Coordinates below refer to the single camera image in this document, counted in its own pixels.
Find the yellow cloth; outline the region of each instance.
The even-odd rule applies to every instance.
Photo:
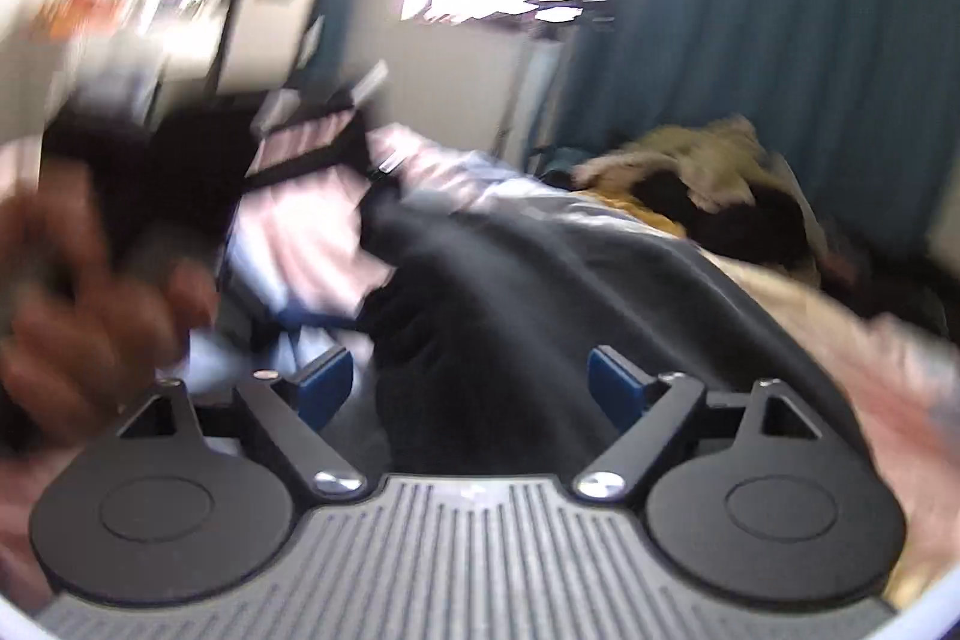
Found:
[[[668,170],[688,187],[698,208],[717,212],[731,204],[753,204],[751,183],[790,193],[781,178],[760,165],[763,155],[754,126],[736,115],[704,128],[661,125],[616,152],[576,167],[573,179],[580,188],[620,194],[654,172]]]
[[[686,229],[680,223],[674,223],[670,218],[664,218],[660,213],[648,210],[630,194],[604,194],[601,191],[579,191],[579,193],[581,196],[589,196],[594,201],[613,207],[614,210],[632,215],[633,218],[646,223],[651,228],[660,229],[680,239],[686,238]]]

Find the gray ribbed plate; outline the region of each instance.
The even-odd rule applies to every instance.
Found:
[[[891,611],[866,600],[781,616],[724,605],[675,578],[627,513],[552,480],[390,477],[317,509],[274,564],[217,598],[121,610],[59,597],[64,640],[646,638],[860,640]]]

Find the metal screw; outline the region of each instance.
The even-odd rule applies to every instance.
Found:
[[[591,472],[578,477],[573,487],[589,499],[616,499],[626,490],[627,482],[616,472]]]
[[[363,488],[366,480],[355,472],[318,472],[313,476],[313,485],[322,494],[344,497]]]

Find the person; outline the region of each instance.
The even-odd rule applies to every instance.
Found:
[[[113,273],[83,167],[45,166],[34,189],[0,200],[4,298],[37,253],[69,267],[75,297],[16,290],[0,342],[0,383],[37,425],[30,447],[0,458],[0,593],[30,612],[50,596],[30,550],[32,505],[157,368],[184,357],[190,330],[210,325],[217,309],[213,277],[194,263],[177,263],[162,289]]]

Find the hand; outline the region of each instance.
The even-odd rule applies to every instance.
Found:
[[[213,279],[179,263],[164,290],[113,275],[83,167],[45,167],[36,191],[0,203],[0,274],[40,247],[73,275],[76,301],[40,290],[18,302],[13,335],[0,344],[0,381],[57,444],[109,423],[179,360],[189,330],[208,326],[217,307]]]

